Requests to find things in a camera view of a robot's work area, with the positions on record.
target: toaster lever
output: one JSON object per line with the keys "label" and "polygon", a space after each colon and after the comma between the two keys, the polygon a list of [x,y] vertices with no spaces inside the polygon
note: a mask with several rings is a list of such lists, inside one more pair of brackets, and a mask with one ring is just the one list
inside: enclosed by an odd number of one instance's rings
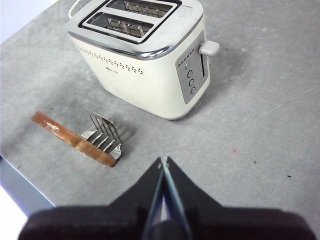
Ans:
{"label": "toaster lever", "polygon": [[218,52],[219,48],[220,48],[219,43],[207,40],[200,47],[199,53],[201,55],[213,56],[216,54],[216,52]]}

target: brand logo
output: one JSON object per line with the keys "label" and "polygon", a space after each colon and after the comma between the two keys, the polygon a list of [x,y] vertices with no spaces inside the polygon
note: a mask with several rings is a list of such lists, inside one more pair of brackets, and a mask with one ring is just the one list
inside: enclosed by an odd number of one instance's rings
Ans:
{"label": "brand logo", "polygon": [[111,71],[111,72],[114,72],[114,73],[116,73],[116,74],[118,73],[117,71],[112,70],[111,68],[109,68],[109,67],[107,67],[107,66],[105,67],[105,69],[106,69],[106,70],[109,70],[109,71]]}

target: white toaster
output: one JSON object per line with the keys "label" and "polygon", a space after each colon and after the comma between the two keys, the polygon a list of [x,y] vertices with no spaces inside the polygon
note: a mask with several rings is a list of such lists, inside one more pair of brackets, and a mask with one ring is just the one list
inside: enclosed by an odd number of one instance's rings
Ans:
{"label": "white toaster", "polygon": [[108,92],[169,120],[204,94],[207,56],[219,49],[206,39],[196,0],[92,0],[71,17],[68,34]]}

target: toaster control panel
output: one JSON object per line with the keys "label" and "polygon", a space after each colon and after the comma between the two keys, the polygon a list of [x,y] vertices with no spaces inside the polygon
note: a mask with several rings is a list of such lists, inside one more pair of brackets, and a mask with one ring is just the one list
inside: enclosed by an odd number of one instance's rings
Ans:
{"label": "toaster control panel", "polygon": [[202,31],[175,62],[185,104],[191,101],[208,78],[207,57],[199,53],[204,42],[205,33]]}

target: gray countertop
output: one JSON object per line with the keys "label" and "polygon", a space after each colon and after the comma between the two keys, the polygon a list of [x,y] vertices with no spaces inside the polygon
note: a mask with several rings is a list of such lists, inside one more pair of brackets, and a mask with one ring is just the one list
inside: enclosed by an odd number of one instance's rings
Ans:
{"label": "gray countertop", "polygon": [[[224,206],[304,216],[320,237],[320,2],[201,0],[220,43],[211,84],[168,121],[111,95],[66,29],[60,0],[1,45],[1,155],[56,206],[108,204],[157,157],[171,156]],[[30,120],[37,110],[80,134],[86,109],[115,121],[123,155],[92,160]]]}

